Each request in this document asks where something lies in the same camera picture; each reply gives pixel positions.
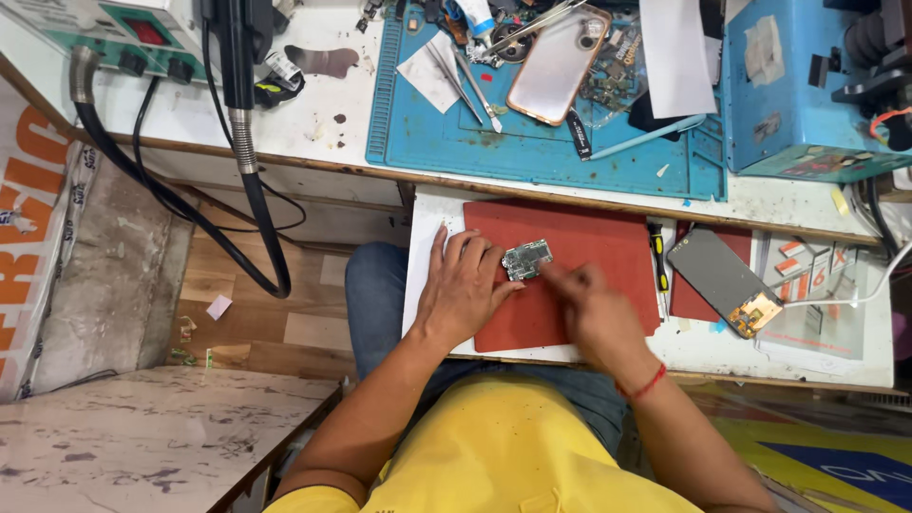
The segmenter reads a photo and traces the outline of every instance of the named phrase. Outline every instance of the red thread bracelet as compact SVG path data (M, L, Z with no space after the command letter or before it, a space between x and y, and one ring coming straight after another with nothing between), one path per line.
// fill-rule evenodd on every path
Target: red thread bracelet
M661 367L658 368L656 375L652 377L652 381L647 383L646 385L644 385L643 388L637 390L633 394L624 392L624 389L622 389L620 387L620 385L617 384L617 382L615 382L615 390L617 390L617 393L620 393L622 396L627 398L629 401L639 399L640 397L645 395L647 392L649 392L650 390L655 388L656 383L658 383L658 380L662 379L662 376L664 376L667 371L668 371L668 368L665 366L664 363L662 363Z

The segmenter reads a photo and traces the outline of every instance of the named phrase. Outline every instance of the blue jeans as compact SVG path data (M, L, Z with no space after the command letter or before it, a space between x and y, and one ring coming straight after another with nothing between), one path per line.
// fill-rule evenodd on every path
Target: blue jeans
M401 339L409 257L375 242L358 248L345 271L348 328L358 378L373 371ZM608 453L615 456L627 405L605 375L555 365L444 360L424 387L403 436L455 382L480 372L517 372L551 383L576 407Z

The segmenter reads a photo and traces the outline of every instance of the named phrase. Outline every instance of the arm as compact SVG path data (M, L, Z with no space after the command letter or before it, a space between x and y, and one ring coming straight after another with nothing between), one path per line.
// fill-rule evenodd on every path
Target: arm
M542 265L565 302L566 327L586 360L612 375L622 390L648 385L661 362L649 350L637 313L611 290L601 269L572 272ZM632 403L657 481L712 512L778 511L751 470L731 450L690 398L669 378Z
M430 375L469 339L521 283L493 289L504 251L478 231L450 239L440 227L430 251L428 283L406 336L316 430L292 464L276 497L302 487L346 491L360 506L392 454Z

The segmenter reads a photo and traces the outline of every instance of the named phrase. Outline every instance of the blue stylus pen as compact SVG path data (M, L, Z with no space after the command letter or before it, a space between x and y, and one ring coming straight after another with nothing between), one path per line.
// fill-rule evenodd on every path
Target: blue stylus pen
M615 144L614 146L611 146L610 148L605 148L602 151L595 152L592 154L591 157L589 157L589 160L593 161L595 159L601 159L602 157L607 157L608 155L610 155L612 153L622 152L623 150L626 150L627 148L631 148L638 144L642 144L646 141L652 141L653 139L656 139L657 137L661 137L661 136L665 135L666 133L672 133L673 131L690 130L695 126L700 125L704 120L706 120L706 114L697 114L696 116L690 116L689 118L684 118L683 120L680 120L678 122L671 123L667 127L662 127L658 130L653 130L649 133L644 133L643 135L634 137L633 139L631 139L629 141L624 141L624 142L621 142L620 144Z

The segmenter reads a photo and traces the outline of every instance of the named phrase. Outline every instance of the black knob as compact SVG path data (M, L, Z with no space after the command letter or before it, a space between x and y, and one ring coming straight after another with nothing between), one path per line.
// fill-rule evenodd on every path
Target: black knob
M193 66L172 57L168 59L168 77L182 86L186 86L193 78Z
M117 67L120 71L123 71L131 77L141 77L142 72L146 70L146 66L148 65L149 63L146 62L145 57L138 56L129 50L120 52L120 62L117 63Z

